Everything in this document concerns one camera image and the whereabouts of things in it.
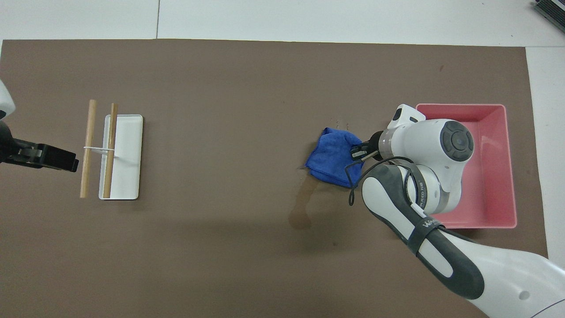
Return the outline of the white rack tray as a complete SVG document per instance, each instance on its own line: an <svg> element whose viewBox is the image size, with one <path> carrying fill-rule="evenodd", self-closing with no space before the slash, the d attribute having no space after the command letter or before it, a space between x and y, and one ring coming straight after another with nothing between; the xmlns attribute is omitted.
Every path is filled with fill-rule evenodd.
<svg viewBox="0 0 565 318"><path fill-rule="evenodd" d="M103 201L133 201L139 197L141 155L143 148L143 117L139 114L117 115L114 161L110 196L104 197L105 171L109 145L110 115L105 117L102 147L95 150L102 155L99 199Z"/></svg>

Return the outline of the pink plastic bin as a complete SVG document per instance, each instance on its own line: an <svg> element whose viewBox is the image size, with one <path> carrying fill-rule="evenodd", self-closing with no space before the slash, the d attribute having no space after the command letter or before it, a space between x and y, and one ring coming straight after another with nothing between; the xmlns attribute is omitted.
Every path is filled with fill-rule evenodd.
<svg viewBox="0 0 565 318"><path fill-rule="evenodd" d="M449 229L517 226L506 107L501 104L420 103L427 119L452 119L471 132L475 150L462 177L457 207L435 215Z"/></svg>

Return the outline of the grey ribbed device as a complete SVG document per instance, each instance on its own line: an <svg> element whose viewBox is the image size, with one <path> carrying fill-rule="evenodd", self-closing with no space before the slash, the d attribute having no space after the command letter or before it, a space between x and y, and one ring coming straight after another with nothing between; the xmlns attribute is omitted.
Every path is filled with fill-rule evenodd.
<svg viewBox="0 0 565 318"><path fill-rule="evenodd" d="M534 0L533 8L565 34L565 0Z"/></svg>

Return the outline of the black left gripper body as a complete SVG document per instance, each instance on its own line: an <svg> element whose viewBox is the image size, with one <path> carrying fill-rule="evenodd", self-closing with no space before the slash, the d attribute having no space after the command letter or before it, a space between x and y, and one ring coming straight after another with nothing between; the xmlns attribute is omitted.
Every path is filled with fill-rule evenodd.
<svg viewBox="0 0 565 318"><path fill-rule="evenodd" d="M38 144L13 138L8 125L0 121L0 163L41 168L41 155Z"/></svg>

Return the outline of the spilled water puddle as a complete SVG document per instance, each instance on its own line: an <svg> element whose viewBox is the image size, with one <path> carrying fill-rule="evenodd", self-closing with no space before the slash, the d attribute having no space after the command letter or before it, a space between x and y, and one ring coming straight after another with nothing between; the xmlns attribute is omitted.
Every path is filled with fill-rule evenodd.
<svg viewBox="0 0 565 318"><path fill-rule="evenodd" d="M288 215L288 222L293 229L304 230L312 226L312 221L306 208L318 183L319 182L310 175L307 175L303 179L303 183L301 187L299 187L295 198L294 207Z"/></svg>

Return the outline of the brown table mat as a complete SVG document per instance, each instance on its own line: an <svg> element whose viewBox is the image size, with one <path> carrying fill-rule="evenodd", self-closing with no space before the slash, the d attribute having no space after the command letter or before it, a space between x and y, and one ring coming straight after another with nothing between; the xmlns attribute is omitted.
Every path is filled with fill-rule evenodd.
<svg viewBox="0 0 565 318"><path fill-rule="evenodd" d="M356 194L318 183L288 215L325 127L365 140L400 103L506 107L517 227L462 230L547 255L523 48L197 40L3 42L14 137L83 155L111 103L144 117L139 198L0 164L0 318L484 318Z"/></svg>

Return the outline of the blue microfiber towel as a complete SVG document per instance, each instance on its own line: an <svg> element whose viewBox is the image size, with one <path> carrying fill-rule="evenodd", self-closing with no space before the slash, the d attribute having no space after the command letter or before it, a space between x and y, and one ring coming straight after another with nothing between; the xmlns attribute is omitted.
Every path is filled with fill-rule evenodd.
<svg viewBox="0 0 565 318"><path fill-rule="evenodd" d="M326 127L306 160L305 167L319 181L349 189L362 174L361 164L346 168L354 163L351 148L361 143L361 139L349 131Z"/></svg>

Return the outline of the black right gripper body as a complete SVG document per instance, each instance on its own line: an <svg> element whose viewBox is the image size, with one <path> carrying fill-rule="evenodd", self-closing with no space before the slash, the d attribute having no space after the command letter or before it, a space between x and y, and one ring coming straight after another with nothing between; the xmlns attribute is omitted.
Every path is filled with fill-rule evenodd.
<svg viewBox="0 0 565 318"><path fill-rule="evenodd" d="M361 145L362 151L365 151L365 156L369 156L374 154L374 157L381 157L380 149L379 149L379 142L380 137L382 136L384 131L375 132L368 141L365 141Z"/></svg>

